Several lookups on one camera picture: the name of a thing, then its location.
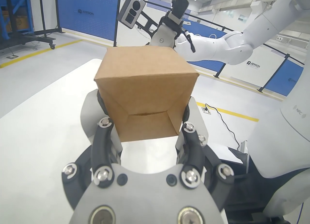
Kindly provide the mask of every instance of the nfc logo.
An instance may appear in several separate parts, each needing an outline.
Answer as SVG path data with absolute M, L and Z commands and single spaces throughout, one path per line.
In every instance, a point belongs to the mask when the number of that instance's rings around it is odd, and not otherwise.
M 299 113 L 299 115 L 301 115 L 301 118 L 305 118 L 307 116 L 307 114 L 303 114 L 302 111 L 298 109 L 297 105 L 293 107 L 293 110 L 296 110 L 296 112 Z

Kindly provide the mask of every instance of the cardboard boxes stack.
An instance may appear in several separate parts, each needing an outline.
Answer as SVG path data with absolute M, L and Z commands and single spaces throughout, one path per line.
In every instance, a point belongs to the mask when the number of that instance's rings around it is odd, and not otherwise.
M 94 80 L 125 142 L 178 135 L 198 76 L 169 47 L 110 47 Z
M 2 11 L 2 15 L 3 15 L 4 22 L 6 22 L 7 19 L 9 19 L 9 12 Z M 16 25 L 17 25 L 17 30 L 29 29 L 28 17 L 27 16 L 16 16 Z M 7 30 L 7 33 L 12 32 L 11 21 L 9 21 L 8 24 L 6 25 L 6 30 Z

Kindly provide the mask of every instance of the box flap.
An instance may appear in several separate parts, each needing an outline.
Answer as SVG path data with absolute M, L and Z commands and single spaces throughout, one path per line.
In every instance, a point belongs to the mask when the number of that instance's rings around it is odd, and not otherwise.
M 110 47 L 95 80 L 111 77 L 197 73 L 170 47 Z

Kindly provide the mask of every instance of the window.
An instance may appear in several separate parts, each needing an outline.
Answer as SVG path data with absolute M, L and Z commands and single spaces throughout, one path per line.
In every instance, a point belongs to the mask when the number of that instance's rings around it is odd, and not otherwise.
M 234 11 L 233 10 L 228 10 L 228 11 L 223 11 L 224 14 L 228 15 L 229 17 L 233 18 Z
M 246 16 L 244 16 L 244 15 L 240 15 L 239 18 L 238 18 L 238 20 L 239 20 L 239 21 L 242 21 L 243 23 L 246 23 L 246 22 L 247 22 L 247 19 L 248 19 L 248 18 L 247 18 Z

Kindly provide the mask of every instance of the joyson logo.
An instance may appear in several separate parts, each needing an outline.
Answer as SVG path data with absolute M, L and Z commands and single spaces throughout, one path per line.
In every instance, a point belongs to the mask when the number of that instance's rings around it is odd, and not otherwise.
M 78 10 L 78 13 L 79 13 L 79 14 L 94 15 L 94 13 L 92 13 L 92 12 L 89 12 L 89 11 L 84 11 L 84 10 L 81 10 L 81 9 L 79 9 L 79 10 Z
M 258 65 L 256 63 L 253 63 L 253 62 L 250 62 L 250 61 L 247 62 L 247 65 L 249 65 L 250 67 L 252 67 L 254 69 L 259 69 L 260 68 L 260 65 Z

